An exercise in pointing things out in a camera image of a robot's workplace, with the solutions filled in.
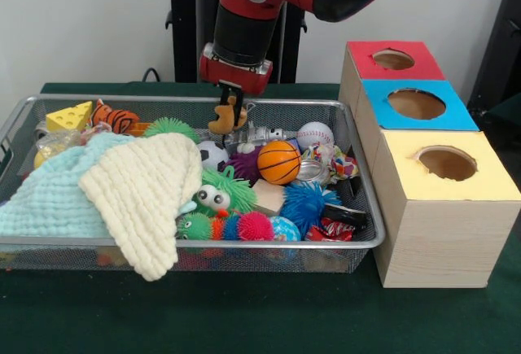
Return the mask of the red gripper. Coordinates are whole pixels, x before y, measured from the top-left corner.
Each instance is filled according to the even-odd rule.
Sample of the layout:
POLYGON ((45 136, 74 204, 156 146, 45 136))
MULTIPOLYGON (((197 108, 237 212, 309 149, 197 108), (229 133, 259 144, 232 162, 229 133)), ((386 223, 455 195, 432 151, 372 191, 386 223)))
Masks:
POLYGON ((239 125, 239 118, 243 109, 243 93, 260 95, 265 92, 271 73, 272 62, 265 60, 259 67, 238 67, 222 60, 201 56, 199 59, 199 72, 204 81, 219 85, 221 97, 219 105, 227 105, 230 96, 230 85, 235 93, 234 126, 239 125))

